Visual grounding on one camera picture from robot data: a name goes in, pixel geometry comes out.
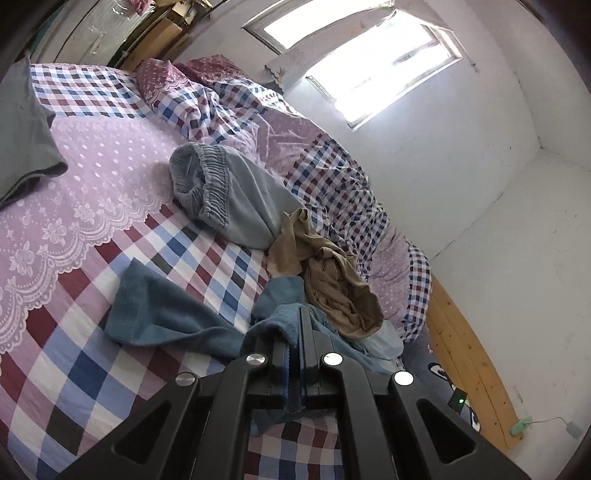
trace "white wall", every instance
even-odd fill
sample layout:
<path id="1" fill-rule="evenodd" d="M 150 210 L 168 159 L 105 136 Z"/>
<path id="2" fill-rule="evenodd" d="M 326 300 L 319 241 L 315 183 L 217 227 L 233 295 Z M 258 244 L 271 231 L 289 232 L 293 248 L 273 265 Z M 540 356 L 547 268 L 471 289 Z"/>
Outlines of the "white wall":
<path id="1" fill-rule="evenodd" d="M 544 150 L 432 266 L 490 355 L 517 415 L 591 422 L 591 173 Z M 552 480 L 578 441 L 533 425 L 509 456 Z"/>
<path id="2" fill-rule="evenodd" d="M 542 147 L 591 170 L 591 94 L 550 32 L 516 0 L 466 0 L 515 70 Z"/>
<path id="3" fill-rule="evenodd" d="M 238 2 L 206 25 L 181 59 L 222 53 L 257 78 L 274 53 L 241 26 L 270 3 Z M 355 132 L 308 82 L 286 96 L 357 159 L 394 223 L 431 257 L 468 228 L 539 149 L 517 79 L 477 16 L 463 0 L 432 7 L 479 72 L 462 60 Z"/>

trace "plaid bedsheet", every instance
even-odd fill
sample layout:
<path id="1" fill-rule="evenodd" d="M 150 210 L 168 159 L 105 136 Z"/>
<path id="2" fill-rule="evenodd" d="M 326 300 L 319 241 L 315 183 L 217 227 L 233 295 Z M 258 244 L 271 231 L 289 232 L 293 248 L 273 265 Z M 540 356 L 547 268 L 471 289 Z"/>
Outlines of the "plaid bedsheet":
<path id="1" fill-rule="evenodd" d="M 133 77 L 123 72 L 34 65 L 32 73 L 40 101 L 60 116 L 145 119 L 154 114 Z M 154 111 L 190 140 L 216 143 L 256 130 L 270 109 L 296 116 L 276 94 L 252 82 L 212 86 L 167 92 Z M 312 209 L 319 231 L 359 257 L 359 271 L 367 276 L 388 219 L 370 193 L 347 197 L 345 187 L 369 190 L 361 168 L 323 132 L 298 158 L 286 169 L 286 185 Z M 340 186 L 344 193 L 327 194 L 331 185 L 331 192 Z M 357 209 L 350 215 L 343 213 L 352 206 Z M 424 322 L 430 278 L 424 255 L 410 248 L 409 256 L 412 335 Z M 174 203 L 92 246 L 80 268 L 59 275 L 51 300 L 29 312 L 20 346 L 2 356 L 0 440 L 31 476 L 53 479 L 179 371 L 209 375 L 223 368 L 208 356 L 176 348 L 120 348 L 105 337 L 99 325 L 134 257 L 243 331 L 267 281 L 261 252 L 195 225 Z M 245 479 L 303 478 L 343 478 L 334 416 L 290 422 L 251 438 Z"/>

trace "wooden bed frame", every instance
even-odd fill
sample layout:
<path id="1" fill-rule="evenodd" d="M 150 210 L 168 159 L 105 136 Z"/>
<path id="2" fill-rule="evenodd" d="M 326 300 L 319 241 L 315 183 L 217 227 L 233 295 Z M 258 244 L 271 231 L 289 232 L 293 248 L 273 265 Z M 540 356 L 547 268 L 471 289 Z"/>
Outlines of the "wooden bed frame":
<path id="1" fill-rule="evenodd" d="M 518 422 L 509 395 L 464 315 L 437 279 L 432 279 L 427 310 L 431 348 L 454 385 L 468 393 L 482 435 L 506 452 L 521 440 L 509 433 Z"/>

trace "window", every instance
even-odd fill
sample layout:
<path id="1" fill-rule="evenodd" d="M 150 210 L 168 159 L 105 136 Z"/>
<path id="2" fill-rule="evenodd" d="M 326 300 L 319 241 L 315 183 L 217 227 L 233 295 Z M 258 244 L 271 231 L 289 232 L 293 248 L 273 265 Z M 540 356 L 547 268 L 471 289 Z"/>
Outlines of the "window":
<path id="1" fill-rule="evenodd" d="M 246 26 L 277 53 L 376 0 L 292 0 Z M 402 95 L 462 58 L 449 33 L 397 12 L 390 20 L 339 47 L 307 75 L 351 128 L 370 120 Z"/>

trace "wooden board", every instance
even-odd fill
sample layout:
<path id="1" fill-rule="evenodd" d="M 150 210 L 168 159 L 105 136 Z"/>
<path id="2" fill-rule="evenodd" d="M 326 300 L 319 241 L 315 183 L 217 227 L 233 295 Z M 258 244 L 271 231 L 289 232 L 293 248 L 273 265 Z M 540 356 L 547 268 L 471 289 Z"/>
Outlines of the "wooden board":
<path id="1" fill-rule="evenodd" d="M 427 326 L 442 367 L 468 393 L 483 436 L 501 451 L 512 449 L 521 438 L 509 433 L 518 421 L 509 395 L 474 331 L 435 278 Z"/>
<path id="2" fill-rule="evenodd" d="M 163 18 L 129 54 L 121 69 L 133 72 L 142 61 L 159 58 L 160 54 L 166 51 L 182 32 L 181 27 L 168 18 Z"/>

